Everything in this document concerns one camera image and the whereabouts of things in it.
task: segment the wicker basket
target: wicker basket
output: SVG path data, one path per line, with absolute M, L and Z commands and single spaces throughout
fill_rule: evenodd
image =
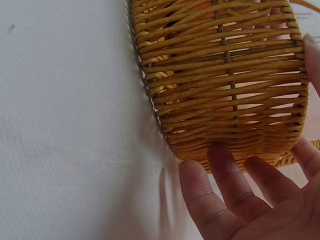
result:
M 136 46 L 162 131 L 207 171 L 207 148 L 274 166 L 306 118 L 303 37 L 288 0 L 132 0 Z

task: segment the yellow wicker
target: yellow wicker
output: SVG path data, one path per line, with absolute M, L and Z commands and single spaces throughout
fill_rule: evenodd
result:
M 288 0 L 132 0 L 132 23 L 148 95 L 179 158 L 209 171 L 208 146 L 223 143 L 241 168 L 251 156 L 292 162 L 282 154 L 301 135 L 309 80 Z

